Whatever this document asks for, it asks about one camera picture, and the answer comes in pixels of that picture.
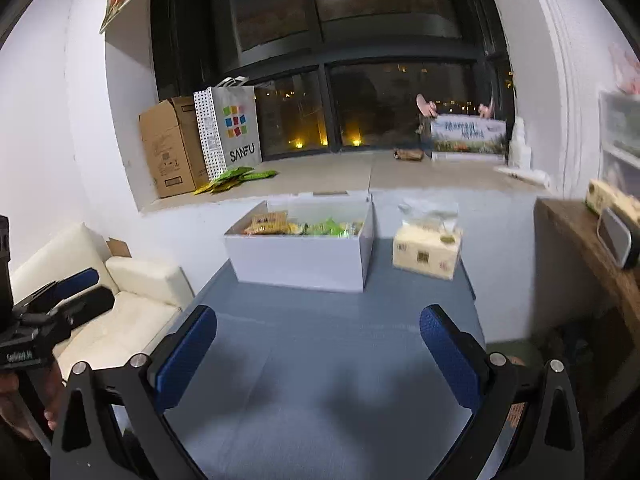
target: snack package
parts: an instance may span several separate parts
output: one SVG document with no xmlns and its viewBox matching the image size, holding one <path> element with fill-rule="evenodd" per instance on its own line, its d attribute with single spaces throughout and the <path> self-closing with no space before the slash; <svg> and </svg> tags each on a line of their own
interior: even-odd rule
<svg viewBox="0 0 640 480">
<path fill-rule="evenodd" d="M 424 157 L 423 150 L 394 150 L 395 160 L 419 161 Z"/>
<path fill-rule="evenodd" d="M 289 223 L 289 234 L 290 235 L 294 235 L 294 236 L 300 236 L 303 235 L 305 233 L 306 230 L 306 224 L 296 224 L 296 223 Z"/>
<path fill-rule="evenodd" d="M 347 238 L 357 236 L 362 229 L 363 222 L 343 222 L 338 224 L 333 218 L 328 218 L 318 224 L 309 225 L 304 234 L 308 236 L 337 236 Z"/>
<path fill-rule="evenodd" d="M 235 176 L 233 178 L 225 180 L 224 182 L 220 182 L 218 184 L 214 184 L 214 186 L 211 188 L 210 192 L 211 192 L 212 195 L 214 195 L 216 193 L 222 193 L 223 191 L 228 191 L 232 187 L 239 186 L 240 184 L 242 184 L 242 180 L 240 180 L 239 177 Z"/>
<path fill-rule="evenodd" d="M 271 178 L 277 174 L 278 172 L 276 170 L 259 171 L 258 173 L 245 173 L 240 176 L 240 180 L 242 182 L 247 182 L 249 180 L 261 180 L 263 178 Z"/>
<path fill-rule="evenodd" d="M 289 234 L 286 211 L 276 211 L 254 215 L 251 225 L 244 230 L 246 235 L 283 235 Z"/>
<path fill-rule="evenodd" d="M 215 190 L 215 192 L 219 192 L 219 191 L 230 189 L 233 186 L 226 187 L 225 189 L 218 189 L 218 188 L 222 187 L 222 184 L 224 184 L 225 182 L 233 178 L 238 178 L 241 175 L 244 175 L 245 173 L 249 173 L 250 171 L 253 171 L 253 170 L 254 168 L 234 168 L 232 170 L 226 170 L 225 173 L 221 174 L 219 177 L 212 180 L 208 184 L 205 184 L 204 186 L 200 186 L 198 189 L 196 189 L 196 191 L 193 192 L 193 194 L 199 195 L 200 193 L 204 193 L 207 191 L 213 192 Z"/>
</svg>

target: white sofa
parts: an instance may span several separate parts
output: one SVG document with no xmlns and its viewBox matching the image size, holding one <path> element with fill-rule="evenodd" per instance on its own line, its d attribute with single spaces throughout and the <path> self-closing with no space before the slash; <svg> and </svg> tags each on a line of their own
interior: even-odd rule
<svg viewBox="0 0 640 480">
<path fill-rule="evenodd" d="M 193 300 L 180 267 L 111 256 L 105 241 L 84 224 L 56 236 L 12 272 L 14 300 L 88 267 L 100 276 L 95 286 L 111 289 L 115 304 L 56 346 L 65 379 L 78 361 L 94 369 L 110 368 L 122 366 L 133 354 L 151 353 Z"/>
</svg>

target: open cardboard box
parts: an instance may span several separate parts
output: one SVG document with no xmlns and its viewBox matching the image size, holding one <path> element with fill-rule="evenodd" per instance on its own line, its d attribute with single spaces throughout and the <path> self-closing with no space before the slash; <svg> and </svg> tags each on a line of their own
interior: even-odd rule
<svg viewBox="0 0 640 480">
<path fill-rule="evenodd" d="M 289 221 L 363 221 L 357 236 L 242 234 L 255 214 L 287 211 Z M 225 233 L 226 252 L 240 282 L 338 292 L 362 292 L 373 246 L 370 196 L 310 196 L 259 203 Z"/>
</svg>

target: cardboard box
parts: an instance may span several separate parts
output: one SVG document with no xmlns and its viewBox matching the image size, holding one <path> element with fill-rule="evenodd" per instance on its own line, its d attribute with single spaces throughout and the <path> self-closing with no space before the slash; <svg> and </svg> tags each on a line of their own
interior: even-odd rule
<svg viewBox="0 0 640 480">
<path fill-rule="evenodd" d="M 456 270 L 462 231 L 453 233 L 402 226 L 394 238 L 394 267 L 452 280 Z"/>
<path fill-rule="evenodd" d="M 274 211 L 287 211 L 289 219 L 308 224 L 331 217 L 364 225 L 351 238 L 242 234 L 255 214 Z M 261 202 L 226 232 L 225 246 L 240 282 L 362 292 L 373 238 L 369 196 L 313 196 Z"/>
<path fill-rule="evenodd" d="M 192 97 L 174 97 L 140 114 L 140 134 L 160 198 L 209 181 Z"/>
</svg>

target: wooden table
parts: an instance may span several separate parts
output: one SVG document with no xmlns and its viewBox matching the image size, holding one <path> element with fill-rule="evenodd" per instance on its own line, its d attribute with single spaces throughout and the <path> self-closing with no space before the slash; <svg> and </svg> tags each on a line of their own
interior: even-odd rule
<svg viewBox="0 0 640 480">
<path fill-rule="evenodd" d="M 538 199 L 534 215 L 548 219 L 578 249 L 594 276 L 616 301 L 625 324 L 640 348 L 640 272 L 620 270 L 598 240 L 597 216 L 584 202 Z"/>
</svg>

